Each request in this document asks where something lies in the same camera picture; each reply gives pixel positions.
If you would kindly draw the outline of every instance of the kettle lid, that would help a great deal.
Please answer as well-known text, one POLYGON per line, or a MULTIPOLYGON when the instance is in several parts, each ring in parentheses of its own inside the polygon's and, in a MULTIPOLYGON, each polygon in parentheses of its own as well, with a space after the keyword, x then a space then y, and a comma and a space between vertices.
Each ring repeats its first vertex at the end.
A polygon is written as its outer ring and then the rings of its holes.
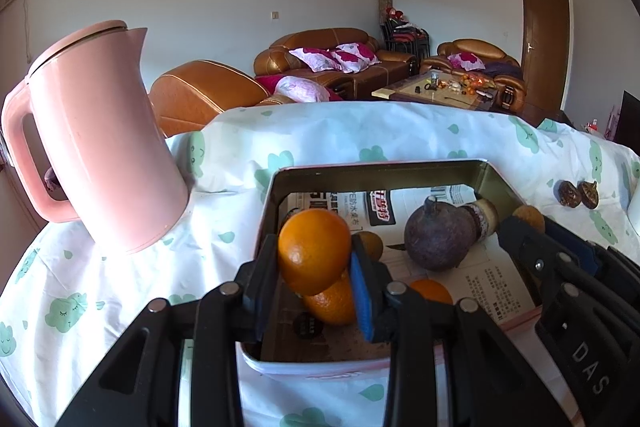
POLYGON ((27 77, 26 77, 27 81, 29 80, 31 75, 39 67, 41 67, 41 65, 47 62, 54 55, 57 55, 58 53, 60 53, 65 48, 68 48, 73 44, 76 44, 76 42, 79 42, 83 39, 91 37, 95 34, 103 33, 110 30, 115 30, 119 28, 126 30, 127 24, 124 21, 119 21, 119 20, 98 22, 98 23, 92 24, 91 26, 87 26, 86 28, 83 28, 81 30, 75 31, 70 35, 67 35, 63 39, 60 39, 54 45, 47 48, 38 58, 36 58, 33 61, 31 68, 29 68, 29 73, 27 73, 27 77))

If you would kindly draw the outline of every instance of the electric kettle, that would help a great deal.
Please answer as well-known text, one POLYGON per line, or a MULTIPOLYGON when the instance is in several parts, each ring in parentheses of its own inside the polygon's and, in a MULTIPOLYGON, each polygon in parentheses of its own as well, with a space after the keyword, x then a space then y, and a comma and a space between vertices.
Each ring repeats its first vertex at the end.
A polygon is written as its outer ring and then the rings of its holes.
POLYGON ((103 249, 133 253, 171 229, 187 187, 154 118, 140 75, 146 28, 106 21, 38 57, 4 100, 2 130, 20 181, 48 221, 81 219, 103 249), (68 201, 45 190, 24 137, 33 113, 68 201))

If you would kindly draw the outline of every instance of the wooden door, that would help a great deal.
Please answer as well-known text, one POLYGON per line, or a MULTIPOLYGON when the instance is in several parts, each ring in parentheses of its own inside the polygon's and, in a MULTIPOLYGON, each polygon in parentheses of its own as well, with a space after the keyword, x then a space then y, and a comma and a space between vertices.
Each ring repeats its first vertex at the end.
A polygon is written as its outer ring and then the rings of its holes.
POLYGON ((522 73, 526 102, 560 109, 569 60, 569 0, 522 0, 522 73))

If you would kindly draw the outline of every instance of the kettle handle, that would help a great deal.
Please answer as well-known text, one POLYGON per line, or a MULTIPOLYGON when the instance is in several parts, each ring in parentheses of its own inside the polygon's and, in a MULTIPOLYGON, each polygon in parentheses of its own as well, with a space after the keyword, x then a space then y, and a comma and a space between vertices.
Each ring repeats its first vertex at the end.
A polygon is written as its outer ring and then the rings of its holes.
POLYGON ((22 128, 22 120, 31 113, 31 93, 29 86, 23 80, 4 100, 2 131, 24 190, 33 208, 47 221, 64 223, 79 219, 71 202, 54 200, 47 194, 44 183, 40 179, 22 128))

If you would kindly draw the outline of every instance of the brown leather sofa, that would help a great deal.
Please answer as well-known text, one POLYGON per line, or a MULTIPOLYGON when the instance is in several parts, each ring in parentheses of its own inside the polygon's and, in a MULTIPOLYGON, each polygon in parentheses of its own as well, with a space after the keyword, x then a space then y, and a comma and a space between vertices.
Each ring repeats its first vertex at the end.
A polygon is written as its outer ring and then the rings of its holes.
POLYGON ((198 131, 221 112, 235 107, 294 103, 272 96, 247 74, 213 60, 187 62, 161 75, 149 99, 166 137, 198 131))
MULTIPOLYGON (((439 45, 436 57, 424 58, 420 64, 420 73, 435 69, 446 73, 465 74, 467 71, 454 68, 447 59, 450 55, 462 52, 477 55, 485 64, 488 62, 505 62, 520 67, 515 58, 507 55, 498 46, 479 39, 457 39, 453 42, 443 42, 439 45)), ((482 74, 482 72, 474 71, 474 74, 482 74)), ((494 83, 498 88, 498 107, 516 114, 520 113, 527 96, 527 87, 524 82, 507 74, 499 74, 494 78, 494 83)))
POLYGON ((254 61, 256 76, 267 74, 291 74, 310 78, 333 89, 345 100, 367 100, 371 92, 417 73, 415 55, 381 50, 378 41, 356 28, 325 28, 307 30, 275 41, 268 50, 260 53, 254 61), (360 73, 345 74, 340 71, 314 73, 307 65, 289 53, 296 48, 319 48, 329 50, 339 44, 362 42, 380 59, 381 63, 370 66, 360 73))

